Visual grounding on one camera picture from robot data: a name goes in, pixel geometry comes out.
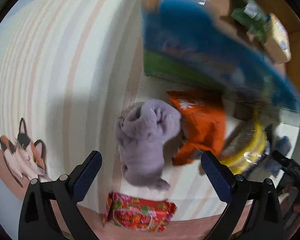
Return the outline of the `blue cat tissue pack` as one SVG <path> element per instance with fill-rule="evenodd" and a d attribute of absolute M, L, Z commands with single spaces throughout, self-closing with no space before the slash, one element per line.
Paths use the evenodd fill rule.
<path fill-rule="evenodd" d="M 290 139 L 286 135 L 280 139 L 277 139 L 274 150 L 264 165 L 265 170 L 268 171 L 272 176 L 277 177 L 282 167 L 277 160 L 279 157 L 286 157 L 291 148 L 292 145 L 290 143 Z"/>

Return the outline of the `yellow glitter sponge pouch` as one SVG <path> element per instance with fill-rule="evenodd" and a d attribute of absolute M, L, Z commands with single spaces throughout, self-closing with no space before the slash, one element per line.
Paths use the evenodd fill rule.
<path fill-rule="evenodd" d="M 241 122 L 226 140 L 218 160 L 233 174 L 245 176 L 264 155 L 268 139 L 259 119 Z"/>

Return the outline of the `red floral snack packet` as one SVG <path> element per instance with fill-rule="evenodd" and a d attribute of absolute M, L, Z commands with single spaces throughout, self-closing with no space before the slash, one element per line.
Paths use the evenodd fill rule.
<path fill-rule="evenodd" d="M 163 232 L 176 210 L 174 203 L 165 200 L 154 201 L 110 192 L 102 224 L 111 222 L 129 230 Z"/>

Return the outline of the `orange snack packet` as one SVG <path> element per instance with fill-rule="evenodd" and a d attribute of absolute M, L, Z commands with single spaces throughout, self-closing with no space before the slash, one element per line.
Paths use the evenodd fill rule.
<path fill-rule="evenodd" d="M 204 90 L 169 91 L 169 100 L 181 113 L 184 143 L 172 158 L 174 166 L 192 163 L 196 151 L 219 156 L 226 132 L 222 94 Z"/>

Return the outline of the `purple plush cloth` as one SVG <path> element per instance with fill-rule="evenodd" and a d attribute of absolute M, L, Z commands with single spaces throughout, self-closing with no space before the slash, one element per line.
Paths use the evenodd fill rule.
<path fill-rule="evenodd" d="M 180 132 L 180 112 L 168 103 L 151 99 L 134 107 L 115 121 L 115 137 L 120 151 L 121 171 L 133 186 L 168 190 L 161 178 L 164 145 Z"/>

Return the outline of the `green snack packet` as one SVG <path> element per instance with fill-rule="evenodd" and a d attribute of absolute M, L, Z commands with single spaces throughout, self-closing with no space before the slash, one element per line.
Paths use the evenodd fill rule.
<path fill-rule="evenodd" d="M 231 0 L 231 17 L 243 25 L 259 42 L 267 40 L 268 16 L 255 0 Z"/>

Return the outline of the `striped cat tablecloth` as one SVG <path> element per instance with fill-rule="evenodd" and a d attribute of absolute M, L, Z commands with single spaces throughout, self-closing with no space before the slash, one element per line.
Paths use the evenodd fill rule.
<path fill-rule="evenodd" d="M 169 102 L 169 91 L 215 90 L 146 75 L 142 2 L 33 0 L 0 24 L 0 224 L 11 239 L 30 181 L 58 179 L 93 150 L 103 164 L 78 209 L 100 239 L 203 239 L 224 210 L 199 161 L 172 164 L 179 136 L 165 145 L 162 178 L 170 189 L 133 186 L 122 176 L 118 116 L 150 99 Z M 249 110 L 236 94 L 223 100 L 229 135 Z M 263 111 L 261 121 L 274 121 L 275 134 L 292 144 L 300 137 L 300 126 Z M 165 200 L 177 210 L 163 232 L 103 225 L 110 192 Z"/>

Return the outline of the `cardboard milk box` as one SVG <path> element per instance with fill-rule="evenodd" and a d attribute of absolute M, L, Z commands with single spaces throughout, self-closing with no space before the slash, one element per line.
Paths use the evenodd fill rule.
<path fill-rule="evenodd" d="M 236 94 L 300 126 L 300 18 L 285 0 L 255 0 L 288 33 L 291 60 L 275 64 L 231 17 L 231 0 L 143 0 L 145 73 Z"/>

